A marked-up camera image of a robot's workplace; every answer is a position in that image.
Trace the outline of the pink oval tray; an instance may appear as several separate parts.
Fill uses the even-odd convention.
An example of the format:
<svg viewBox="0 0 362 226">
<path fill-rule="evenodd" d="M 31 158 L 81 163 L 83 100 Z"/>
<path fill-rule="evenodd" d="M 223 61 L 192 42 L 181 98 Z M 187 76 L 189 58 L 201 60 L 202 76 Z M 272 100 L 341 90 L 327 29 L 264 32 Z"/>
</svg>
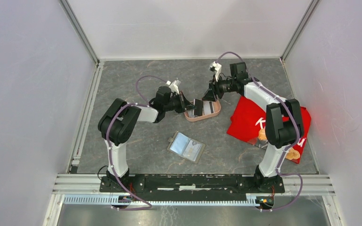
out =
<svg viewBox="0 0 362 226">
<path fill-rule="evenodd" d="M 213 102 L 213 103 L 214 103 L 214 106 L 215 106 L 215 113 L 213 113 L 213 114 L 209 114 L 209 115 L 204 115 L 203 114 L 200 117 L 196 117 L 196 116 L 194 116 L 194 110 L 184 112 L 183 114 L 184 114 L 186 120 L 188 120 L 190 122 L 196 122 L 196 121 L 201 121 L 201 120 L 205 120 L 205 119 L 215 117 L 220 113 L 222 107 L 221 107 L 220 101 L 216 101 L 216 102 Z"/>
</svg>

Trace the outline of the grey credit card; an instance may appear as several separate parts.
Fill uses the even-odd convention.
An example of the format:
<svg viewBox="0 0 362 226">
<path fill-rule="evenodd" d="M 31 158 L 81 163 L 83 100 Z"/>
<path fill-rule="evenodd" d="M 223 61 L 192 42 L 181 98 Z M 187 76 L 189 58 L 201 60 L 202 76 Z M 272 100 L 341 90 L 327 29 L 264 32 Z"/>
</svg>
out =
<svg viewBox="0 0 362 226">
<path fill-rule="evenodd" d="M 204 102 L 201 99 L 194 99 L 194 116 L 200 117 L 203 115 Z"/>
<path fill-rule="evenodd" d="M 211 101 L 204 101 L 203 102 L 203 113 L 204 113 L 204 115 L 209 115 L 209 114 L 215 113 L 214 103 Z"/>
</svg>

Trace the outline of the grey card holder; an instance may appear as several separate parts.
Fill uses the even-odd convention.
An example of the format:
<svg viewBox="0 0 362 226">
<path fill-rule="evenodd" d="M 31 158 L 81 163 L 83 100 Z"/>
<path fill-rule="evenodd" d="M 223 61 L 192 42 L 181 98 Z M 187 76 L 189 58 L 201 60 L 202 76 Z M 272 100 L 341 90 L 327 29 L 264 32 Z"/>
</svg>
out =
<svg viewBox="0 0 362 226">
<path fill-rule="evenodd" d="M 179 131 L 173 137 L 168 138 L 168 142 L 168 151 L 193 163 L 198 163 L 206 147 L 204 143 L 192 139 Z"/>
</svg>

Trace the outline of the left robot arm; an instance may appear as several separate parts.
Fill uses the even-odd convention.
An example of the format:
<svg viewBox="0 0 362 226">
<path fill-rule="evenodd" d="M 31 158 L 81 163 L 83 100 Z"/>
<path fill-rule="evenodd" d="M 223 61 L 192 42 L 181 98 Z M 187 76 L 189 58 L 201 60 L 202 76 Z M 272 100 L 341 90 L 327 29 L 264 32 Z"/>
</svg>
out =
<svg viewBox="0 0 362 226">
<path fill-rule="evenodd" d="M 195 108 L 182 91 L 176 92 L 167 86 L 160 86 L 156 96 L 146 105 L 117 98 L 98 123 L 107 146 L 107 176 L 112 178 L 111 186 L 118 192 L 129 187 L 129 179 L 125 176 L 129 172 L 126 143 L 137 122 L 159 123 L 166 112 L 184 113 Z"/>
</svg>

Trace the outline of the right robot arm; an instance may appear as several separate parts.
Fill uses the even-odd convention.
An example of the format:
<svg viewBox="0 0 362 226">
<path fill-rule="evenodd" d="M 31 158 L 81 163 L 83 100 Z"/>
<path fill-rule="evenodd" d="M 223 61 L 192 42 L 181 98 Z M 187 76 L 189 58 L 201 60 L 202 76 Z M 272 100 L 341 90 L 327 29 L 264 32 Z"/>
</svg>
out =
<svg viewBox="0 0 362 226">
<path fill-rule="evenodd" d="M 221 99 L 224 93 L 237 92 L 253 101 L 266 113 L 265 135 L 268 145 L 263 160 L 254 173 L 253 185 L 259 192 L 266 192 L 272 182 L 281 177 L 280 168 L 289 150 L 304 134 L 300 103 L 285 99 L 267 89 L 258 79 L 250 77 L 245 62 L 230 65 L 231 78 L 220 77 L 222 66 L 212 62 L 214 73 L 204 101 Z"/>
</svg>

